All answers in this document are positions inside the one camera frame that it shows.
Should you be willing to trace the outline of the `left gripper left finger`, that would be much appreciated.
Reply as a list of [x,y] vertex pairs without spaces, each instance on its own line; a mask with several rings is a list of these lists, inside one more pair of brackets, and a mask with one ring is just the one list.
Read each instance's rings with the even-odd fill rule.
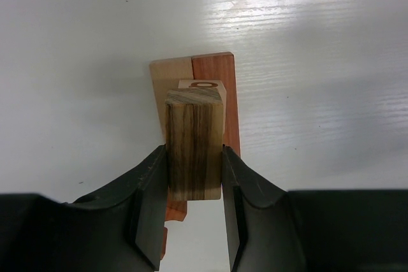
[[166,149],[73,203],[1,196],[2,271],[158,271],[168,194]]

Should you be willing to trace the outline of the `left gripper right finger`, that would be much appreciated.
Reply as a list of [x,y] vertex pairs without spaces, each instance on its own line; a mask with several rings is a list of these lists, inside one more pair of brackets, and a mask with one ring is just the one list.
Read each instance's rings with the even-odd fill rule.
[[407,191],[285,191],[222,151],[232,271],[406,271]]

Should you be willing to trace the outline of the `reddish long wood block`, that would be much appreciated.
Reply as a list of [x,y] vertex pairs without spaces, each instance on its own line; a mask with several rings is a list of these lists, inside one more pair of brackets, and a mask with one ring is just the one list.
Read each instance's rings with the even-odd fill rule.
[[240,155],[235,58],[231,52],[156,60],[149,64],[149,70],[162,135],[165,135],[164,100],[168,90],[214,88],[224,106],[223,142]]

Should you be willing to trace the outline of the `letter Q wood cube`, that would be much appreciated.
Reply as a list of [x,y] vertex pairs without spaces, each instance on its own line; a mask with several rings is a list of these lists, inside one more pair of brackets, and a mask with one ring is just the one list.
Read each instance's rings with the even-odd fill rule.
[[223,105],[223,132],[226,127],[226,102],[227,91],[220,80],[180,80],[178,82],[179,89],[210,89],[217,91],[222,99]]

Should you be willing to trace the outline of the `light rectangular wood block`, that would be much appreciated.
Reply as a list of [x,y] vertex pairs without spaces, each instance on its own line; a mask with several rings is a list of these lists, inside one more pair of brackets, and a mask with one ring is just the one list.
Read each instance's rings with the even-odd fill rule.
[[224,133],[219,93],[210,89],[169,90],[165,108],[171,199],[220,199]]

